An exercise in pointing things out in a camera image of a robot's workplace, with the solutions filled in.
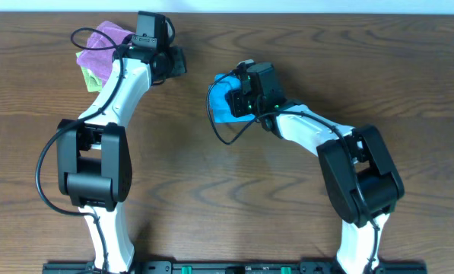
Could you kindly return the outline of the blue microfiber cloth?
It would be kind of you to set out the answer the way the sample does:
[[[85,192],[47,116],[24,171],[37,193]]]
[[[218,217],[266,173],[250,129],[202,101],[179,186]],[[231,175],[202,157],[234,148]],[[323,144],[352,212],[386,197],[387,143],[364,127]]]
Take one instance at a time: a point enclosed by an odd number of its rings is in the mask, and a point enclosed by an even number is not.
[[[231,114],[226,95],[229,91],[239,88],[240,80],[233,76],[223,78],[212,88],[209,100],[211,110],[214,114],[214,121],[216,123],[249,122],[254,118],[252,114],[241,117],[235,117]]]

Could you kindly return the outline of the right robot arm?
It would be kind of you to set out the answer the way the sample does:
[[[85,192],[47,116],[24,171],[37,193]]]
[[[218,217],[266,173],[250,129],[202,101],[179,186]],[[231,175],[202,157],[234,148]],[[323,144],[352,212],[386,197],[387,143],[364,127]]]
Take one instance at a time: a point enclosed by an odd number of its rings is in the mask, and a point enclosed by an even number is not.
[[[346,273],[374,273],[381,233],[405,189],[375,126],[354,128],[281,96],[225,96],[236,118],[252,114],[267,131],[301,145],[319,160],[330,203],[342,220],[336,260]]]

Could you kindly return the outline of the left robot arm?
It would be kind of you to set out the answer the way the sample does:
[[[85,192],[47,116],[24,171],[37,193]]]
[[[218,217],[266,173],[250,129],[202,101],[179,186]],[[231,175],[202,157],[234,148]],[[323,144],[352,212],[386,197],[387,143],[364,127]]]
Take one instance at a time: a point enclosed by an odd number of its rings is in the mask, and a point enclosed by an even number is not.
[[[129,46],[115,57],[111,75],[83,123],[58,137],[59,189],[78,207],[94,244],[94,268],[128,272],[135,248],[129,238],[124,201],[132,185],[126,128],[143,95],[155,81],[186,73],[178,46],[154,52]]]

